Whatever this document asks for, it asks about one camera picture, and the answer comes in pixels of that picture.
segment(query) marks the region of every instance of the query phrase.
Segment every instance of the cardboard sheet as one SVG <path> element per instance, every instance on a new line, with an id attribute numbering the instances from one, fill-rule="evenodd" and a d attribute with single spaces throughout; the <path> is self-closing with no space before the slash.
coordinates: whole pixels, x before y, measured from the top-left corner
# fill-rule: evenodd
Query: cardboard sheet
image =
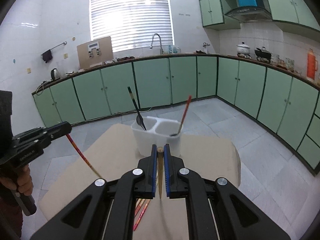
<path id="1" fill-rule="evenodd" d="M 239 154 L 230 140 L 196 135 L 181 135 L 181 158 L 186 167 L 203 178 L 227 178 L 240 185 L 241 163 Z M 110 127 L 84 155 L 107 181 L 119 179 L 137 167 L 143 158 L 138 152 L 130 126 L 115 124 Z M 85 162 L 79 158 L 70 165 L 50 187 L 40 202 L 40 209 L 49 220 L 78 194 L 97 179 Z M 151 200 L 133 239 L 188 239 L 188 222 L 184 199 L 162 200 L 156 192 Z"/>

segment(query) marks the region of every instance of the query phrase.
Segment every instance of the electric kettle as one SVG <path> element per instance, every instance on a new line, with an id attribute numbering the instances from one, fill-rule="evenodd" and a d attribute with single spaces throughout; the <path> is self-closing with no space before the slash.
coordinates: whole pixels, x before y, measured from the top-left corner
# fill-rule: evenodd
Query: electric kettle
<path id="1" fill-rule="evenodd" d="M 60 73 L 58 69 L 54 68 L 53 70 L 51 70 L 51 78 L 52 80 L 57 80 L 60 78 Z"/>

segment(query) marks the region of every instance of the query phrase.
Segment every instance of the window blind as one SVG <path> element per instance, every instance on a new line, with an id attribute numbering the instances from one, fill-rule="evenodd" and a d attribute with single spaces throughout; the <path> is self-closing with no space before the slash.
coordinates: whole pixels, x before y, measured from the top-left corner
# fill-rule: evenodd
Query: window blind
<path id="1" fill-rule="evenodd" d="M 173 44 L 168 0 L 90 0 L 91 40 L 111 36 L 113 52 Z M 154 45 L 159 45 L 155 36 Z"/>

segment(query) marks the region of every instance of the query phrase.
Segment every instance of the kitchen cabinet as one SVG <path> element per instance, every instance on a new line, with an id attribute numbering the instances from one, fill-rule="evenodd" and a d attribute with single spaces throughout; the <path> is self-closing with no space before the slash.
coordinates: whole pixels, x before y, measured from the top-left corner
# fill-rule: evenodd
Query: kitchen cabinet
<path id="1" fill-rule="evenodd" d="M 275 133 L 288 103 L 291 81 L 291 76 L 271 68 L 267 69 L 258 121 Z"/>
<path id="2" fill-rule="evenodd" d="M 292 0 L 268 0 L 272 19 L 299 23 L 296 9 Z"/>
<path id="3" fill-rule="evenodd" d="M 196 57 L 169 58 L 171 74 L 172 103 L 188 100 L 188 96 L 197 97 Z"/>
<path id="4" fill-rule="evenodd" d="M 257 118 L 263 93 L 266 67 L 239 61 L 235 106 Z"/>
<path id="5" fill-rule="evenodd" d="M 307 135 L 317 144 L 320 145 L 320 119 L 313 116 Z"/>
<path id="6" fill-rule="evenodd" d="M 238 60 L 219 58 L 217 95 L 232 104 L 236 99 L 238 67 Z"/>
<path id="7" fill-rule="evenodd" d="M 101 70 L 101 74 L 107 92 L 111 113 L 117 114 L 134 110 L 134 105 L 128 92 L 128 87 L 130 87 L 138 102 L 132 64 L 125 63 L 107 67 Z"/>
<path id="8" fill-rule="evenodd" d="M 141 108 L 171 103 L 169 59 L 141 60 L 133 63 Z"/>
<path id="9" fill-rule="evenodd" d="M 72 79 L 53 85 L 50 90 L 62 121 L 70 124 L 84 121 Z"/>
<path id="10" fill-rule="evenodd" d="M 217 57 L 197 57 L 198 98 L 216 94 L 217 60 Z"/>
<path id="11" fill-rule="evenodd" d="M 207 26 L 212 24 L 209 0 L 200 0 L 202 25 Z"/>
<path id="12" fill-rule="evenodd" d="M 315 169 L 320 161 L 320 148 L 308 137 L 305 136 L 298 153 Z"/>
<path id="13" fill-rule="evenodd" d="M 34 94 L 33 98 L 45 126 L 50 127 L 61 122 L 49 88 Z"/>
<path id="14" fill-rule="evenodd" d="M 310 11 L 309 7 L 306 5 L 304 0 L 292 0 L 292 3 L 295 6 L 295 9 L 297 11 L 298 16 L 298 22 L 299 24 L 314 28 L 318 31 L 320 31 L 320 26 Z"/>
<path id="15" fill-rule="evenodd" d="M 74 77 L 73 82 L 86 120 L 111 114 L 100 70 Z"/>
<path id="16" fill-rule="evenodd" d="M 200 0 L 202 25 L 224 22 L 220 0 Z"/>
<path id="17" fill-rule="evenodd" d="M 317 89 L 293 78 L 289 102 L 284 112 L 278 135 L 295 150 L 307 131 L 316 106 L 317 96 Z"/>

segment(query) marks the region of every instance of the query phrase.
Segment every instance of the kitchen countertop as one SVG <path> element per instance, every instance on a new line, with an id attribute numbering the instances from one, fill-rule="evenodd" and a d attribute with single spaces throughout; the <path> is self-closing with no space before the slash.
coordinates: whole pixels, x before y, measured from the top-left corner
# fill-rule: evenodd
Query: kitchen countertop
<path id="1" fill-rule="evenodd" d="M 179 54 L 164 54 L 164 55 L 155 55 L 155 56 L 148 56 L 148 57 L 137 57 L 137 58 L 134 58 L 134 59 L 128 59 L 128 60 L 123 60 L 123 61 L 118 61 L 118 62 L 114 62 L 114 63 L 109 63 L 109 64 L 105 64 L 105 65 L 100 65 L 100 66 L 95 66 L 95 67 L 91 67 L 89 69 L 86 69 L 84 71 L 81 71 L 81 72 L 77 72 L 77 73 L 73 73 L 67 77 L 64 77 L 64 78 L 60 78 L 56 81 L 51 81 L 47 84 L 45 84 L 43 87 L 40 87 L 38 92 L 46 89 L 46 88 L 49 88 L 55 84 L 58 84 L 60 82 L 63 82 L 65 80 L 68 80 L 70 78 L 74 78 L 76 76 L 79 76 L 79 75 L 82 75 L 82 74 L 85 74 L 85 73 L 89 73 L 91 71 L 95 71 L 95 70 L 98 70 L 98 69 L 103 69 L 103 68 L 106 68 L 106 67 L 111 67 L 111 66 L 116 66 L 116 65 L 120 65 L 120 64 L 124 64 L 124 63 L 130 63 L 130 62 L 135 62 L 135 61 L 140 61 L 140 60 L 149 60 L 149 59 L 158 59 L 158 58 L 170 58 L 170 57 L 187 57 L 187 56 L 197 56 L 197 57 L 203 57 L 203 56 L 207 56 L 207 57 L 222 57 L 222 58 L 230 58 L 230 59 L 235 59 L 235 60 L 239 60 L 239 61 L 246 61 L 246 62 L 250 62 L 250 63 L 254 63 L 254 64 L 257 64 L 257 65 L 261 65 L 261 66 L 265 66 L 265 67 L 268 67 L 268 68 L 271 68 L 271 69 L 274 69 L 274 70 L 277 70 L 277 71 L 280 71 L 280 72 L 283 72 L 287 75 L 290 75 L 292 77 L 295 77 L 307 84 L 309 84 L 310 86 L 314 87 L 315 89 L 319 90 L 320 91 L 320 86 L 318 86 L 316 83 L 313 83 L 309 80 L 307 80 L 305 77 L 301 76 L 301 75 L 298 75 L 296 73 L 293 73 L 289 70 L 285 70 L 285 69 L 282 69 L 280 67 L 277 67 L 277 66 L 273 66 L 271 64 L 268 64 L 268 63 L 264 63 L 264 62 L 260 62 L 260 61 L 257 61 L 257 60 L 253 60 L 253 59 L 247 59 L 247 58 L 241 58 L 241 57 L 236 57 L 236 56 L 230 56 L 230 55 L 221 55 L 221 54 L 197 54 L 197 53 L 179 53 Z"/>

